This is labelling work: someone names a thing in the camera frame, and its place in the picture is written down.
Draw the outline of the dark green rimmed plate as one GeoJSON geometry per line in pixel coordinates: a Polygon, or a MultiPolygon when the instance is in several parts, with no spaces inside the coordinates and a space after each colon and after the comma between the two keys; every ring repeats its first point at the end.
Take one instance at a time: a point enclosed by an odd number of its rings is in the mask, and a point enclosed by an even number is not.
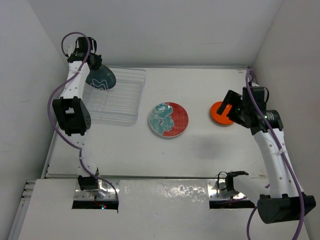
{"type": "Polygon", "coordinates": [[[117,79],[111,69],[102,64],[98,70],[89,72],[85,82],[95,89],[106,91],[115,87],[117,79]]]}

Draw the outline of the orange plastic plate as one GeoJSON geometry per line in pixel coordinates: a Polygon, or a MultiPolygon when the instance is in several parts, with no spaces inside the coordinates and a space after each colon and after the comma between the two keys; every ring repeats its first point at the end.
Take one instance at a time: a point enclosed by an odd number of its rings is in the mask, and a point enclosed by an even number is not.
{"type": "Polygon", "coordinates": [[[224,109],[222,115],[219,115],[217,114],[217,110],[221,106],[221,104],[222,104],[222,101],[217,101],[211,106],[210,108],[211,118],[218,124],[225,125],[225,126],[232,125],[234,122],[227,117],[227,114],[231,110],[232,106],[228,104],[227,107],[224,109]]]}

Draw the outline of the red plate with teal flower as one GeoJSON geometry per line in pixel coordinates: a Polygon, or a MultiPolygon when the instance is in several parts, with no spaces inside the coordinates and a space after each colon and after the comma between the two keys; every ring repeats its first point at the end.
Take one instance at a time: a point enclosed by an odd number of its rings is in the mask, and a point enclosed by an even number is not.
{"type": "Polygon", "coordinates": [[[180,104],[162,102],[150,111],[148,124],[155,134],[165,138],[175,138],[187,129],[189,116],[180,104]]]}

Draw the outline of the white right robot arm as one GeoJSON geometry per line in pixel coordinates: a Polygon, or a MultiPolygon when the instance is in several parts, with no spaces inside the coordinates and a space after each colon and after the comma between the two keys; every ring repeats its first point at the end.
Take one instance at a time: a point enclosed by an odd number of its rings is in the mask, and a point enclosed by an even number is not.
{"type": "Polygon", "coordinates": [[[269,188],[264,189],[249,179],[244,171],[226,174],[221,190],[243,193],[255,203],[265,224],[299,220],[316,207],[313,195],[306,195],[298,180],[294,180],[293,168],[284,141],[283,123],[276,110],[267,109],[269,96],[262,86],[243,87],[242,94],[229,90],[217,109],[221,115],[230,105],[227,118],[250,129],[262,154],[269,188]]]}

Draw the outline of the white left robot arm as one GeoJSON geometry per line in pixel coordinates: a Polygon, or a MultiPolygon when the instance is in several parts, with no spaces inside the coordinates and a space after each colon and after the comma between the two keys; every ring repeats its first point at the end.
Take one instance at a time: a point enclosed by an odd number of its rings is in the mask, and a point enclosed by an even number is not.
{"type": "Polygon", "coordinates": [[[91,37],[78,37],[67,50],[68,75],[59,98],[52,101],[52,108],[62,136],[78,151],[78,185],[81,191],[94,194],[100,190],[98,168],[90,157],[87,136],[91,128],[91,115],[83,102],[86,79],[91,70],[102,62],[96,55],[97,43],[91,37]]]}

